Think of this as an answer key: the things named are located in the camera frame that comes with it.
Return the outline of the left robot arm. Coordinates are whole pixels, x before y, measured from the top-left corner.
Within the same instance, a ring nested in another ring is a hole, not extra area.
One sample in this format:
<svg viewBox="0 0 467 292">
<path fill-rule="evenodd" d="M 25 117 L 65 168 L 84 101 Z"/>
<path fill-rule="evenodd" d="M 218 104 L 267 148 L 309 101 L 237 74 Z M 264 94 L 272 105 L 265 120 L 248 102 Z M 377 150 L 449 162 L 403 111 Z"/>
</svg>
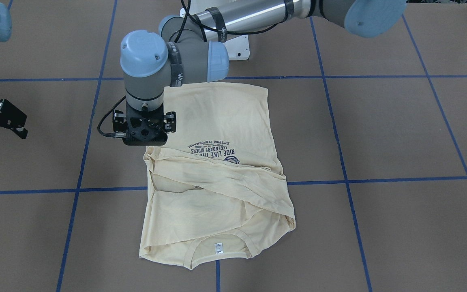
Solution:
<svg viewBox="0 0 467 292">
<path fill-rule="evenodd" d="M 175 112 L 163 109 L 166 87 L 222 81 L 229 72 L 225 42 L 234 35 L 261 34 L 293 18 L 321 17 L 349 33 L 372 38 L 404 13 L 405 0 L 235 0 L 185 15 L 169 15 L 158 32 L 137 30 L 121 44 L 124 112 L 112 107 L 113 131 L 98 132 L 128 146 L 162 146 L 176 132 Z"/>
</svg>

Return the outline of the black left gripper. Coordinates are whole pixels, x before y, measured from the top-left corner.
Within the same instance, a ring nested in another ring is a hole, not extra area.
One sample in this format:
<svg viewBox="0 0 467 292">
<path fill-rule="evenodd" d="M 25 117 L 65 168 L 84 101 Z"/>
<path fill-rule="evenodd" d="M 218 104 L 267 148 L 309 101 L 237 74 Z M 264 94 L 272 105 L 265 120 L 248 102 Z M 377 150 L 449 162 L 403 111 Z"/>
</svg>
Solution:
<svg viewBox="0 0 467 292">
<path fill-rule="evenodd" d="M 163 146 L 167 134 L 176 132 L 176 113 L 164 113 L 163 105 L 149 112 L 126 104 L 126 112 L 113 111 L 113 131 L 128 146 Z"/>
</svg>

